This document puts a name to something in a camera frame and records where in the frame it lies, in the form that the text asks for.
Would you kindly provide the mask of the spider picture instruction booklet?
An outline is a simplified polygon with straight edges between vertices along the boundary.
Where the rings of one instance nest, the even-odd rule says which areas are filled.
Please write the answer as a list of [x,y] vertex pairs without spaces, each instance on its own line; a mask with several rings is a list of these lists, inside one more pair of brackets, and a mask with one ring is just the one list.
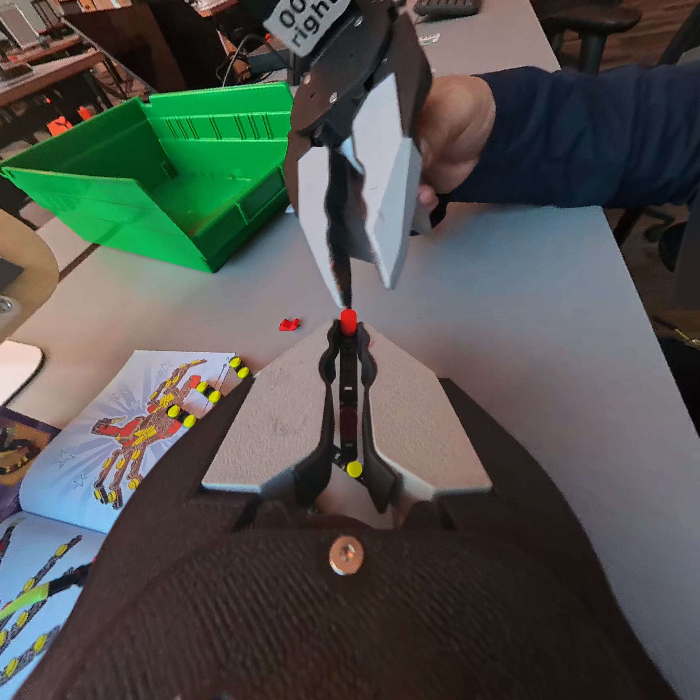
[[[105,534],[19,512],[1,523],[1,608],[91,563]],[[82,589],[71,586],[1,621],[1,698],[12,699],[57,638]]]

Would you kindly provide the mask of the white rounded pad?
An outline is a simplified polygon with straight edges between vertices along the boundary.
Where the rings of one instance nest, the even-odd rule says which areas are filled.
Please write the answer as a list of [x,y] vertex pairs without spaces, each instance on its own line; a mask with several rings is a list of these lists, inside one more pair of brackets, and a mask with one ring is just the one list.
[[45,355],[34,345],[1,343],[1,406],[7,405],[40,371]]

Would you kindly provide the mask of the black office chair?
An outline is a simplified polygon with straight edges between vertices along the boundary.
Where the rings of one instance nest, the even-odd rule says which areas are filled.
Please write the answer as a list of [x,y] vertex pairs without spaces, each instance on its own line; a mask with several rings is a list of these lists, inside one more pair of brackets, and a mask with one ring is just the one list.
[[577,69],[590,75],[600,71],[608,37],[633,29],[643,17],[622,1],[532,1],[531,5],[556,57],[565,33],[577,34],[581,42]]

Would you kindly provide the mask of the black keyboard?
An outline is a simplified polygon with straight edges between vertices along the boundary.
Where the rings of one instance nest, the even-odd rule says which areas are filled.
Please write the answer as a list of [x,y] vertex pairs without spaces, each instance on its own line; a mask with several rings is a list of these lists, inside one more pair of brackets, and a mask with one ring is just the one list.
[[415,1],[414,12],[427,21],[461,19],[480,12],[483,1]]

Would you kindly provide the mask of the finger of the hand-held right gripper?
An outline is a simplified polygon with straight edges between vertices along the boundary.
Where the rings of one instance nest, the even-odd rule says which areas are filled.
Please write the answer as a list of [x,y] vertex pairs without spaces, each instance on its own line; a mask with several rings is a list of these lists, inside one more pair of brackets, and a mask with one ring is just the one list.
[[339,245],[374,264],[386,290],[396,289],[415,218],[422,156],[403,123],[396,73],[367,94],[339,148],[348,163]]
[[326,146],[313,146],[297,164],[297,217],[333,302],[352,306],[351,262],[344,248],[346,169]]

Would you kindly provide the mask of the plywood sign stand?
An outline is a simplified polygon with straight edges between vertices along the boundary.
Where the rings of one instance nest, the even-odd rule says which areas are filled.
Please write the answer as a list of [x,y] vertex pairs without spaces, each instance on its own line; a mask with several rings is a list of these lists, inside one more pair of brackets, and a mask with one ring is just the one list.
[[15,302],[12,314],[1,316],[1,341],[52,296],[59,281],[57,260],[48,244],[17,218],[1,210],[1,295]]

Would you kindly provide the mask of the wooden background desk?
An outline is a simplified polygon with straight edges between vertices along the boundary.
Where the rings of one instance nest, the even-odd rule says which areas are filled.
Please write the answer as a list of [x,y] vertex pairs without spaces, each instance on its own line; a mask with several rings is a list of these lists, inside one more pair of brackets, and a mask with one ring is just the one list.
[[1,108],[7,108],[18,101],[44,94],[50,88],[73,77],[80,77],[97,101],[100,111],[113,105],[101,84],[92,74],[92,69],[104,63],[105,54],[95,48],[69,57],[51,59],[43,64],[30,66],[19,60],[1,61]]

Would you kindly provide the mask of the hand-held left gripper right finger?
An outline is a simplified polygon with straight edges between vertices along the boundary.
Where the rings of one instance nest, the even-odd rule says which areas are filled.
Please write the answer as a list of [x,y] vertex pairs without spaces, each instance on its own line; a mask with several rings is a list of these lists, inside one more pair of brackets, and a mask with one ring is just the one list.
[[358,325],[363,475],[379,513],[487,494],[493,482],[437,375],[372,326]]

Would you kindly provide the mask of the green plastic bin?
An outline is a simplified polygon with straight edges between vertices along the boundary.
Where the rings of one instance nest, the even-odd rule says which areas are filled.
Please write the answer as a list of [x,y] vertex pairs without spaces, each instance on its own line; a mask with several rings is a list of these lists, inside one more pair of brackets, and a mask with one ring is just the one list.
[[133,98],[1,163],[81,239],[215,273],[289,199],[285,82]]

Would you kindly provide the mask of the scorpion picture instruction booklet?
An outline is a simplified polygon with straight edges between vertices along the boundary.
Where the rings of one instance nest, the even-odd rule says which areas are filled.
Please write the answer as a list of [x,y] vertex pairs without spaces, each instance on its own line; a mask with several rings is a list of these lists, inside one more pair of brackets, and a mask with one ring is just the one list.
[[234,352],[135,351],[22,480],[23,512],[107,533],[145,477],[251,374]]

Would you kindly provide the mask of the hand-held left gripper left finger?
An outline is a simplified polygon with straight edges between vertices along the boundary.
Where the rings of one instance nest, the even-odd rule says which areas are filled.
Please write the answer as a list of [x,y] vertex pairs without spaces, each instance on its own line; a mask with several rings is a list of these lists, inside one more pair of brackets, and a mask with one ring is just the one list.
[[258,372],[202,485],[310,506],[330,481],[337,321]]

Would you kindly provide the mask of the person's right hand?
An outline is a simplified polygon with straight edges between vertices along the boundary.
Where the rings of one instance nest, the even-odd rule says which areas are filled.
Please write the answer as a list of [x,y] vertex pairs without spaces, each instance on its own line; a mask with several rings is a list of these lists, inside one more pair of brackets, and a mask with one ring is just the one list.
[[422,153],[420,203],[429,212],[468,178],[495,123],[495,99],[476,75],[436,78],[421,109],[418,139]]

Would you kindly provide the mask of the black lego leg red tip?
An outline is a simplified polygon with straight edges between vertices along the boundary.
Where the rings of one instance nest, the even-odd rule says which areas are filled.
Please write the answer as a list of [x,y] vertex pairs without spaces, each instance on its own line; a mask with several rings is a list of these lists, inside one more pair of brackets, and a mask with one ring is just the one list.
[[363,465],[358,459],[358,320],[354,310],[339,317],[339,466],[360,480]]

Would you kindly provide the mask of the red black lego scorpion model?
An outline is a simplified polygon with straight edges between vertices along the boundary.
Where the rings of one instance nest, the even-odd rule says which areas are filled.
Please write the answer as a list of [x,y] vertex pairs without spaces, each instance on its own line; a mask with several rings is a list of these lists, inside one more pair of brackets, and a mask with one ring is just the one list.
[[[127,485],[135,490],[143,476],[141,465],[146,450],[157,442],[172,438],[181,428],[192,428],[198,417],[184,407],[184,400],[194,390],[205,398],[206,407],[218,404],[223,398],[220,389],[204,381],[199,375],[192,375],[185,386],[179,386],[187,370],[205,361],[199,360],[179,367],[168,380],[163,381],[148,399],[145,416],[119,425],[120,419],[100,419],[91,428],[93,435],[106,435],[119,444],[101,467],[99,478],[94,483],[94,497],[102,504],[111,504],[114,510],[123,507],[123,493],[120,483],[123,470],[130,465]],[[73,573],[66,573],[57,579],[40,583],[41,576],[34,578],[34,584],[22,591],[1,609],[1,624],[16,612],[45,603],[56,594],[72,587],[82,587],[92,564],[77,567]]]

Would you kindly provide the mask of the person's right forearm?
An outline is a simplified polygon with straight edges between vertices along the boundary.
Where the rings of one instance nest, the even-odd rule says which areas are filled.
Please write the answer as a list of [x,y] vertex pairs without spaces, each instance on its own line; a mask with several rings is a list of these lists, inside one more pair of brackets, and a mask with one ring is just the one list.
[[699,62],[479,77],[495,99],[494,127],[449,202],[633,208],[697,196]]

